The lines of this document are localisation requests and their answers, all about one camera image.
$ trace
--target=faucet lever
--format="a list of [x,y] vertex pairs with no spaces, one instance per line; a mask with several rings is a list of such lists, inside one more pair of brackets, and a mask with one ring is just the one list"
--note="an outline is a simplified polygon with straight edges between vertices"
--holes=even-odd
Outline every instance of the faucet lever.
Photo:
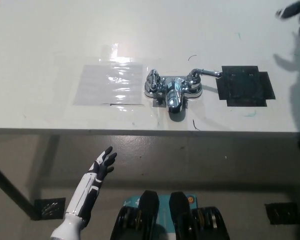
[[157,70],[152,69],[148,76],[146,77],[146,84],[152,92],[156,92],[158,90],[158,85],[160,84],[161,79]]
[[207,76],[210,76],[210,77],[214,77],[216,79],[219,79],[219,78],[222,77],[222,72],[221,71],[208,71],[208,70],[202,69],[200,74],[201,75],[207,75]]

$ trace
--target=white robot forearm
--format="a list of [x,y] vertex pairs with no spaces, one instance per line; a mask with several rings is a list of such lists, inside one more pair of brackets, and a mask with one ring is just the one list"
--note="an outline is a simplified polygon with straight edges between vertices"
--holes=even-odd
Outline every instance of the white robot forearm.
[[89,223],[91,210],[99,195],[103,180],[114,170],[111,165],[115,162],[117,153],[107,156],[111,151],[112,147],[104,151],[94,161],[89,171],[83,175],[66,209],[65,219],[53,231],[51,240],[80,240],[80,232]]

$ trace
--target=robot finger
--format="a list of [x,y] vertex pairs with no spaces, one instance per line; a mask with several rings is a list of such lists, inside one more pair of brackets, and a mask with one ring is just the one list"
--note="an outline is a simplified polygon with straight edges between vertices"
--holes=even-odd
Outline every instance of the robot finger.
[[110,165],[112,165],[112,164],[115,162],[116,156],[117,156],[117,153],[116,153],[116,152],[113,153],[113,154],[111,154],[109,157],[107,157],[106,160],[104,160],[104,163],[103,163],[103,164],[104,164],[106,167],[109,167]]

